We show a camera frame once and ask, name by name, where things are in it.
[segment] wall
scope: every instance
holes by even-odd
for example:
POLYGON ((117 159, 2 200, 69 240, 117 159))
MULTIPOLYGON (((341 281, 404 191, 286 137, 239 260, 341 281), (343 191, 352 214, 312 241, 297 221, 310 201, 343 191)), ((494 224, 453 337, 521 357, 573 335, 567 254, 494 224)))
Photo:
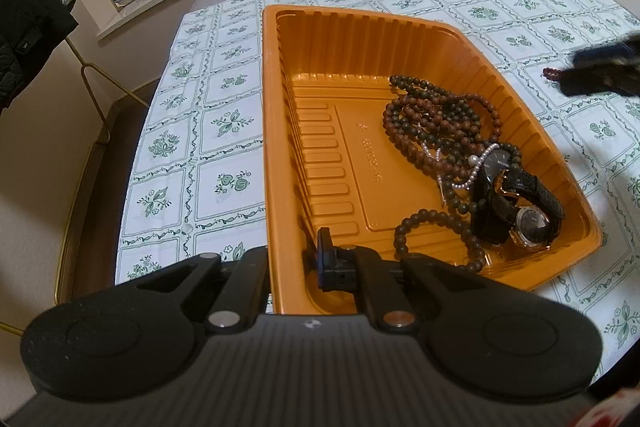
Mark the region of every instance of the wall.
MULTIPOLYGON (((0 321, 24 328, 53 306, 66 220, 99 132, 79 63, 63 42, 0 115, 0 321)), ((18 339, 0 331, 0 417, 32 392, 18 339)))

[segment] green floral pattern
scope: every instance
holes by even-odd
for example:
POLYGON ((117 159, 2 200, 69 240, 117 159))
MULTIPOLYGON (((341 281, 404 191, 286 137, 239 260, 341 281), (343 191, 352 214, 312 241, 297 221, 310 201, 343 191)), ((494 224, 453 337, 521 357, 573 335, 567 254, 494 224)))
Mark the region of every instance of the green floral pattern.
POLYGON ((165 187, 161 190, 152 189, 148 194, 138 200, 138 204, 141 204, 145 209, 145 217, 156 216, 161 210, 164 210, 171 204, 171 201, 166 198, 168 188, 169 187, 165 187))
POLYGON ((616 308, 611 322, 604 328, 604 333, 613 333, 618 338, 618 349, 620 349, 629 338, 629 333, 638 333, 638 323, 640 323, 640 313, 631 312, 631 307, 626 301, 622 302, 620 308, 616 308))
POLYGON ((556 26, 552 25, 546 32, 553 38, 558 39, 559 41, 562 41, 562 42, 575 41, 575 37, 571 35, 571 33, 569 33, 564 28, 557 28, 556 26))
POLYGON ((597 123, 591 123, 589 129, 591 129, 596 140, 604 140, 605 137, 613 138, 616 135, 616 132, 612 130, 609 126, 609 122, 606 120, 600 120, 599 125, 597 123))
POLYGON ((631 176, 626 186, 636 208, 640 208, 640 176, 631 176))
POLYGON ((239 46, 236 46, 235 48, 233 48, 231 50, 227 50, 225 52, 222 52, 222 54, 225 55, 225 60, 229 60, 230 58, 239 57, 240 55, 242 55, 243 53, 246 53, 250 49, 251 48, 245 48, 244 46, 242 46, 240 44, 239 46))
POLYGON ((169 131, 163 131, 148 147, 148 150, 154 158, 158 158, 158 156, 167 158, 167 156, 178 149, 178 143, 180 143, 180 138, 178 138, 177 135, 171 134, 169 131))
POLYGON ((226 112, 222 118, 216 118, 211 123, 218 126, 218 138, 224 136, 229 131, 238 132, 254 121, 253 118, 242 118, 237 109, 233 112, 226 112))
POLYGON ((226 245, 226 247, 222 250, 223 253, 223 259, 228 260, 229 258, 232 261, 238 261, 238 259, 240 259, 242 257, 242 254, 244 253, 244 245, 242 244, 242 241, 240 241, 240 243, 238 243, 235 247, 233 247, 232 245, 226 245))
POLYGON ((496 10, 482 6, 472 8, 469 10, 469 13, 476 19, 489 19, 490 21, 495 21, 500 15, 496 10))
POLYGON ((540 3, 533 0, 519 0, 514 4, 514 6, 521 6, 527 10, 535 10, 540 6, 540 3))
POLYGON ((191 70, 193 70, 193 64, 185 64, 175 68, 171 76, 174 76, 175 78, 187 78, 191 73, 191 70))
POLYGON ((517 35, 515 37, 507 37, 506 41, 511 46, 532 46, 533 44, 529 39, 527 39, 524 35, 517 35))
POLYGON ((130 272, 127 272, 127 279, 137 279, 138 277, 142 277, 151 272, 155 272, 156 270, 161 269, 159 263, 153 261, 151 254, 145 255, 142 259, 140 259, 139 263, 133 265, 133 268, 130 272))
POLYGON ((160 105, 164 105, 165 106, 164 108, 166 110, 175 109, 185 100, 187 100, 186 96, 183 96, 181 94, 174 94, 170 96, 168 99, 162 100, 162 102, 160 102, 160 105))
POLYGON ((251 176, 251 172, 249 171, 240 171, 238 176, 219 174, 216 194, 226 194, 231 189, 236 192, 242 192, 251 184, 247 179, 249 176, 251 176))
POLYGON ((239 74, 238 76, 228 76, 222 79, 222 85, 220 86, 222 89, 228 89, 231 86, 241 86, 244 84, 249 77, 248 74, 239 74))
POLYGON ((413 6, 418 6, 418 4, 421 4, 421 3, 422 3, 421 0, 400 0, 398 2, 392 3, 392 6, 398 6, 399 9, 405 10, 413 6))

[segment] gold chair leg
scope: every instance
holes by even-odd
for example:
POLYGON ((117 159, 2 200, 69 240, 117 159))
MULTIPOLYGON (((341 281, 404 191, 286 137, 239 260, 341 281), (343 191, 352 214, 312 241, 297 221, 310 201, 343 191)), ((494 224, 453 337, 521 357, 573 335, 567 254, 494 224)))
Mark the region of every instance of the gold chair leg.
POLYGON ((17 335, 18 337, 21 337, 24 334, 24 330, 21 330, 20 328, 16 328, 15 326, 9 325, 4 322, 0 322, 0 330, 11 333, 12 335, 17 335))
POLYGON ((91 88, 91 85, 89 84, 89 80, 86 77, 85 70, 87 68, 92 68, 92 70, 94 70, 96 73, 98 73, 101 76, 103 76, 104 78, 106 78, 111 84, 116 86, 118 89, 120 89, 122 92, 124 92, 127 96, 130 96, 133 100, 138 102, 142 107, 146 107, 148 109, 149 105, 144 100, 142 100, 138 95, 136 95, 132 90, 127 89, 125 86, 123 86, 121 83, 119 83, 115 78, 113 78, 109 73, 104 71, 102 68, 100 68, 99 66, 97 66, 96 64, 94 64, 92 62, 85 61, 84 58, 82 58, 82 55, 80 54, 80 52, 74 46, 73 42, 71 42, 71 39, 69 39, 69 37, 67 37, 65 39, 65 41, 66 41, 66 44, 71 48, 71 51, 73 52, 73 54, 76 56, 76 58, 78 59, 78 61, 81 64, 80 75, 82 76, 82 81, 84 82, 84 87, 86 87, 86 90, 88 91, 89 96, 91 97, 91 101, 94 103, 95 110, 100 115, 100 119, 102 120, 102 123, 104 124, 104 128, 105 128, 105 130, 107 132, 107 140, 105 140, 105 141, 96 140, 96 143, 98 145, 107 145, 111 141, 111 132, 109 130, 109 125, 107 123, 107 118, 105 117, 104 113, 102 112, 102 110, 100 108, 100 104, 98 104, 98 101, 96 100, 95 95, 94 95, 94 91, 91 88))

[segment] table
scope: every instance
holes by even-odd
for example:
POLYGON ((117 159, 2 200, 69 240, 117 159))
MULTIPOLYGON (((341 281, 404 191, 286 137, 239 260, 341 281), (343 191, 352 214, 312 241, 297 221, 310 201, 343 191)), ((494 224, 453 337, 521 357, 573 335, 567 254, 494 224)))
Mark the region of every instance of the table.
POLYGON ((266 244, 260 14, 269 4, 410 15, 468 36, 542 122, 602 227, 602 247, 537 292, 595 322, 596 378, 617 362, 640 337, 640 102, 569 99, 541 74, 575 49, 640 30, 612 0, 227 0, 185 15, 136 152, 116 283, 200 252, 238 259, 266 244))

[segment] jacket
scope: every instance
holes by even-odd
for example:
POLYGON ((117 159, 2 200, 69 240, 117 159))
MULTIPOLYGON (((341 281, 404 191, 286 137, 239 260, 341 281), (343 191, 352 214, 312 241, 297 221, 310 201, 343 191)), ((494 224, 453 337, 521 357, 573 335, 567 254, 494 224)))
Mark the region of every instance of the jacket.
POLYGON ((60 0, 0 0, 0 108, 40 72, 78 25, 60 0))

